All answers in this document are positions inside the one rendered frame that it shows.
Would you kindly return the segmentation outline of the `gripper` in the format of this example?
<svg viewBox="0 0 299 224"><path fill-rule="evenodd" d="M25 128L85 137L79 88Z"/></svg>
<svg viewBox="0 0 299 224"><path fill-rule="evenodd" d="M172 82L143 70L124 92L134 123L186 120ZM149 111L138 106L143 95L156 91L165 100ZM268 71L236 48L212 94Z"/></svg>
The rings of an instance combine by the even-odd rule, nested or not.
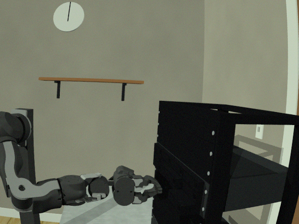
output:
<svg viewBox="0 0 299 224"><path fill-rule="evenodd" d="M135 187L143 188L148 184L154 184L151 189L141 192L134 192ZM135 175L134 170L125 166L118 166L113 176L108 179L109 186L112 186L114 200L121 206L132 204L141 204L146 202L148 198L156 194L162 194L162 188L159 182L152 176Z"/></svg>

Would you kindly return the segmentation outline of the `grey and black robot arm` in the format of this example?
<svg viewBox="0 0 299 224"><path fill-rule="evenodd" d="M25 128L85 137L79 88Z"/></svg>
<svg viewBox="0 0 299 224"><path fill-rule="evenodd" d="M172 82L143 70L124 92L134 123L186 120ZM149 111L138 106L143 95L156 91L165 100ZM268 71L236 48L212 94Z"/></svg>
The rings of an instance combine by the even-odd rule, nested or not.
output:
<svg viewBox="0 0 299 224"><path fill-rule="evenodd" d="M0 176L7 197L18 212L44 213L62 205L79 206L104 199L109 194L108 180L101 173L66 175L32 184L18 176L23 166L19 147L27 145L31 123L27 110L0 112ZM91 197L86 194L86 187Z"/></svg>

